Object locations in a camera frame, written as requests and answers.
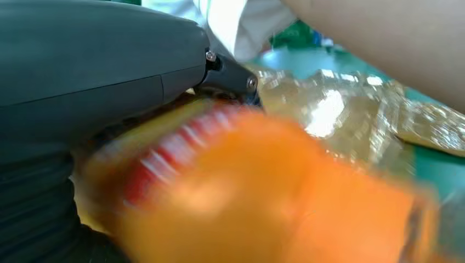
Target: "shiny foil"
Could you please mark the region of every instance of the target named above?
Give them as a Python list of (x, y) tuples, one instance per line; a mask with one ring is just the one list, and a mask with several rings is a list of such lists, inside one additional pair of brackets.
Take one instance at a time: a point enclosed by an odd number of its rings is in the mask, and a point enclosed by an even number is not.
[(406, 177), (415, 171), (412, 147), (404, 141), (465, 155), (464, 116), (405, 98), (406, 87), (397, 82), (330, 70), (297, 80), (286, 71), (249, 69), (260, 80), (266, 112), (298, 121), (337, 157)]

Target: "skin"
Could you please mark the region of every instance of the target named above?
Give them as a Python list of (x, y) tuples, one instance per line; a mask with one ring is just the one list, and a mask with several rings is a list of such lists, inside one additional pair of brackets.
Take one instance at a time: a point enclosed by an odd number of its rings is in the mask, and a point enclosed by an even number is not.
[(465, 113), (462, 0), (282, 0), (400, 82)]

